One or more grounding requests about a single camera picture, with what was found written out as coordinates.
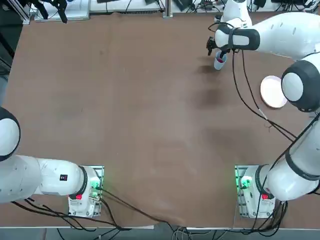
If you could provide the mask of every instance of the brown table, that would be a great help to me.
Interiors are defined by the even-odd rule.
[[[257,22],[269,14],[252,15]],[[236,94],[231,54],[224,69],[207,56],[212,15],[93,16],[24,26],[4,107],[19,120],[21,155],[104,165],[104,186],[173,224],[232,227],[235,165],[272,163],[289,142],[250,113]],[[287,58],[246,52],[248,77],[270,119],[295,134],[306,114],[263,105],[261,80],[281,76]],[[250,102],[236,56],[236,75]],[[67,211],[67,198],[38,197]],[[290,201],[284,228],[320,228],[319,198]],[[122,226],[154,222],[110,201]],[[0,206],[0,226],[65,226],[58,219]],[[106,213],[101,219],[108,220]],[[84,221],[88,227],[103,226]],[[237,215],[236,227],[252,221]]]

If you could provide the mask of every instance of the black cable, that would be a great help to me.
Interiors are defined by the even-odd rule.
[[[205,2],[203,3],[203,6],[204,6],[205,13],[207,14],[208,12],[207,12],[207,7]]]
[[[232,70],[233,70],[233,73],[235,72],[235,51],[233,50],[232,51]],[[255,114],[256,116],[258,116],[259,118],[261,119],[264,119],[266,121],[268,121],[270,124],[273,124],[275,125],[275,123],[271,120],[268,120],[266,117],[260,115],[259,113],[257,113],[256,111],[254,111],[247,103],[246,101],[243,99],[243,97],[241,96],[240,92],[239,92],[239,88],[238,88],[238,84],[237,84],[237,81],[236,81],[236,78],[235,78],[235,74],[233,74],[233,80],[234,80],[234,85],[235,85],[235,89],[237,91],[237,94],[239,96],[239,98],[241,99],[242,103],[253,113]],[[279,132],[281,132],[285,137],[287,137],[290,141],[293,141],[291,140],[287,135],[285,135],[281,130],[278,129]]]
[[[195,2],[196,2],[196,1],[197,1],[197,0],[194,0],[193,3],[189,5],[189,8],[188,8],[188,10],[187,10],[185,13],[188,13],[189,10],[195,6]]]
[[[245,80],[246,80],[246,83],[248,85],[248,88],[249,88],[249,91],[250,91],[250,94],[251,94],[251,97],[252,97],[252,100],[254,102],[254,105],[256,106],[256,108],[260,110],[257,102],[256,102],[256,99],[254,97],[254,94],[252,92],[252,89],[251,89],[251,86],[250,86],[250,83],[249,83],[249,80],[248,80],[248,76],[247,76],[247,71],[246,71],[246,66],[245,66],[245,56],[244,56],[244,51],[242,50],[242,67],[243,67],[243,72],[244,72],[244,77],[245,77]],[[266,119],[264,116],[261,116],[259,114],[259,116],[268,121],[275,129],[277,129],[282,135],[284,135],[287,139],[289,139],[291,142],[293,141],[291,138],[289,138],[286,134],[284,134],[281,130],[279,130],[278,128],[284,130],[285,132],[287,132],[288,134],[290,134],[292,137],[294,137],[295,139],[297,138],[293,133],[291,133],[290,131],[288,131],[287,129],[285,129],[284,127],[280,126],[279,124],[275,123],[274,121],[271,121],[269,119]]]
[[[218,230],[214,230],[213,236],[212,236],[212,240],[215,240],[215,236],[217,234]]]
[[[59,228],[57,228],[56,230],[58,231],[58,234],[60,235],[60,238],[61,238],[62,240],[65,240],[64,237],[61,235],[61,232],[60,232]]]
[[[161,5],[160,5],[160,2],[157,0],[156,1],[157,3],[158,3],[158,5],[159,5],[159,8],[160,8],[160,13],[163,13],[164,12],[164,10],[162,9],[162,7],[161,7]]]
[[[39,15],[37,14],[36,11],[38,11],[38,9],[33,9],[32,7],[30,7],[30,9],[32,10],[32,12],[33,12],[35,15],[38,16],[38,18],[43,19],[43,20],[52,19],[52,18],[53,18],[55,15],[57,15],[57,13],[58,13],[58,11],[56,11],[55,14],[53,14],[53,15],[50,16],[50,17],[48,17],[47,19],[44,19],[43,17],[41,17],[41,16],[39,16]]]
[[[277,227],[276,227],[275,231],[272,234],[265,235],[265,234],[263,234],[261,232],[259,232],[259,234],[264,236],[264,237],[272,237],[273,235],[275,235],[278,232],[279,228],[280,228],[281,221],[282,221],[283,217],[285,216],[285,214],[287,212],[287,209],[288,209],[288,202],[286,201],[285,204],[282,206],[281,216],[280,216],[280,219],[278,221]]]
[[[107,235],[108,233],[111,233],[111,232],[113,232],[113,231],[115,231],[115,230],[117,230],[117,229],[116,229],[116,228],[113,228],[113,229],[111,229],[111,230],[109,230],[109,231],[106,231],[105,233],[103,233],[103,234],[97,236],[96,238],[94,238],[93,240],[101,239],[101,237],[103,237],[104,235]]]
[[[118,201],[122,202],[123,204],[125,204],[125,205],[128,206],[129,208],[135,210],[136,212],[138,212],[138,213],[146,216],[147,218],[149,218],[149,219],[151,219],[151,220],[154,220],[154,221],[156,221],[156,222],[161,222],[161,223],[166,223],[166,224],[168,224],[168,226],[169,226],[169,227],[171,228],[171,230],[174,232],[174,229],[171,227],[171,225],[170,225],[167,221],[162,220],[162,219],[159,219],[159,218],[157,218],[157,217],[154,217],[154,216],[151,216],[151,215],[145,213],[144,211],[142,211],[142,210],[140,210],[139,208],[137,208],[137,207],[135,207],[135,206],[127,203],[126,201],[122,200],[121,198],[117,197],[116,195],[112,194],[111,192],[103,189],[102,187],[96,187],[95,189],[100,190],[100,191],[103,191],[103,192],[109,194],[110,196],[112,196],[113,198],[115,198],[115,199],[117,199]]]
[[[130,0],[130,1],[129,1],[129,3],[128,3],[128,5],[126,6],[125,13],[127,12],[127,10],[128,10],[128,8],[129,8],[129,5],[130,5],[131,1],[132,1],[132,0]]]
[[[131,230],[131,228],[123,228],[121,226],[119,226],[117,223],[116,223],[116,220],[111,212],[111,208],[109,207],[108,203],[104,200],[104,199],[100,199],[100,201],[105,205],[106,209],[108,210],[109,212],[109,215],[110,215],[110,218],[114,224],[114,226],[116,227],[116,229],[118,229],[119,231],[129,231]]]
[[[233,80],[234,80],[234,84],[235,84],[235,87],[236,87],[236,91],[238,93],[238,96],[240,97],[240,99],[242,100],[243,103],[245,103],[245,101],[243,100],[243,98],[241,97],[241,94],[239,92],[239,89],[238,89],[238,85],[237,85],[237,80],[236,80],[236,75],[235,75],[235,52],[232,53],[232,74],[233,74]],[[275,165],[278,163],[278,161],[286,154],[287,151],[289,151],[292,146],[305,134],[305,132],[310,128],[312,127],[312,125],[319,120],[319,117],[320,117],[320,113],[318,113],[313,119],[312,121],[303,129],[303,131],[297,136],[296,139],[294,139],[293,142],[291,142],[291,144],[278,156],[278,158],[274,161],[274,163],[272,164],[272,166],[270,167],[269,171],[271,169],[273,169],[275,167]],[[264,178],[264,181],[263,181],[263,184],[262,184],[262,189],[264,188],[265,184],[266,184],[266,181],[267,181],[267,176],[265,176]],[[259,196],[259,201],[258,201],[258,206],[257,206],[257,210],[256,210],[256,216],[255,216],[255,219],[254,219],[254,223],[253,223],[253,226],[251,228],[251,230],[253,231],[254,228],[255,228],[255,225],[257,223],[257,219],[258,219],[258,212],[259,212],[259,209],[260,209],[260,201],[261,201],[261,195],[262,193],[260,193],[260,196]]]
[[[283,6],[284,1],[282,0],[279,7],[275,10],[275,12],[277,12],[282,6]]]
[[[89,221],[92,221],[92,222],[109,224],[111,226],[114,226],[113,223],[108,222],[108,221],[102,221],[102,220],[98,220],[98,219],[94,219],[94,218],[90,218],[90,217],[84,217],[84,216],[70,216],[70,215],[67,215],[67,214],[58,216],[56,214],[57,213],[56,211],[53,211],[55,213],[55,215],[52,215],[52,214],[49,214],[49,213],[46,213],[46,212],[37,211],[37,210],[31,209],[31,208],[28,208],[28,207],[26,207],[26,206],[24,206],[24,205],[22,205],[22,204],[20,204],[20,203],[18,203],[16,201],[12,201],[11,203],[13,203],[14,205],[16,205],[17,207],[19,207],[21,209],[24,209],[24,210],[26,210],[28,212],[35,213],[35,214],[50,216],[50,217],[54,217],[54,218],[64,217],[64,218],[72,218],[72,219],[85,219],[85,220],[89,220]]]
[[[228,26],[234,28],[234,26],[231,25],[230,23],[225,22],[225,21],[220,21],[220,22],[214,22],[213,24],[211,24],[210,26],[208,26],[208,30],[211,31],[211,32],[213,32],[213,33],[215,33],[216,31],[213,31],[213,30],[211,29],[211,27],[214,26],[214,25],[219,25],[219,24],[225,24],[225,25],[228,25]]]
[[[60,212],[60,211],[54,211],[54,210],[52,210],[51,208],[49,208],[48,206],[46,206],[46,205],[42,205],[43,207],[39,207],[39,206],[36,206],[36,205],[34,205],[33,203],[31,203],[30,201],[29,201],[28,199],[25,199],[24,201],[26,202],[26,203],[28,203],[30,206],[32,206],[32,207],[34,207],[35,209],[38,209],[38,210],[42,210],[42,211],[45,211],[45,212],[50,212],[50,213],[53,213],[53,214],[55,214],[56,216],[59,216],[60,217],[60,215],[65,215],[63,212]],[[85,227],[83,227],[76,219],[73,219],[73,216],[69,216],[68,218],[70,218],[70,219],[72,219],[72,220],[74,220],[79,226],[80,226],[80,228],[77,228],[76,226],[74,226],[72,223],[70,223],[67,219],[65,219],[66,217],[63,217],[63,216],[61,216],[61,219],[62,220],[64,220],[66,223],[68,223],[72,228],[74,228],[74,229],[76,229],[76,230],[84,230],[84,231],[86,231],[86,232],[95,232],[97,229],[87,229],[87,228],[85,228]]]
[[[221,11],[219,10],[219,8],[217,8],[216,6],[213,6],[213,5],[212,5],[212,7],[213,7],[214,9],[217,9],[218,12],[221,13]]]
[[[117,231],[112,237],[108,238],[108,240],[114,239],[119,233],[120,233],[120,231]]]

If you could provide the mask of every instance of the metal frame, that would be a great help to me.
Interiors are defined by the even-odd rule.
[[[11,5],[14,11],[23,20],[23,24],[30,23],[31,15],[30,15],[30,7],[28,4],[25,7],[23,7],[18,0],[7,0],[7,2]]]
[[[164,2],[165,9],[164,9],[163,16],[162,16],[164,19],[172,19],[173,18],[171,3],[172,3],[172,0],[165,0],[165,2]]]

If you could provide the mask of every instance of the metal bracket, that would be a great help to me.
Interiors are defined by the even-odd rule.
[[[240,181],[242,177],[245,175],[246,170],[253,165],[235,165],[234,166],[234,174],[235,174],[235,184],[236,184],[236,191],[237,191],[237,202],[239,207],[239,213],[241,217],[248,218],[249,212],[247,209],[246,199],[242,190],[240,189]]]
[[[164,19],[172,19],[174,17],[171,10],[171,3],[172,3],[172,0],[165,0],[164,2],[164,12],[162,16]]]

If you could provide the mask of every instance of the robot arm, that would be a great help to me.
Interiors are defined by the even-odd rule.
[[[320,16],[288,12],[250,25],[247,12],[247,4],[227,1],[214,38],[209,38],[207,42],[209,54],[214,48],[221,50],[216,54],[215,62],[217,58],[222,60],[231,49],[292,58],[296,62],[281,77],[284,96],[302,112],[319,112]],[[271,170],[268,164],[250,166],[246,170],[242,178],[246,182],[240,185],[249,217],[267,218],[274,208],[275,198],[280,201],[293,200],[318,189],[319,136],[320,123],[316,121]]]
[[[69,212],[75,216],[100,214],[99,191],[94,187],[101,187],[102,181],[92,167],[14,155],[20,139],[18,120],[0,107],[0,204],[32,195],[58,195],[68,196]]]
[[[320,16],[305,12],[288,12],[270,17],[253,26],[241,18],[220,24],[214,40],[217,48],[252,50],[300,60],[320,52]]]

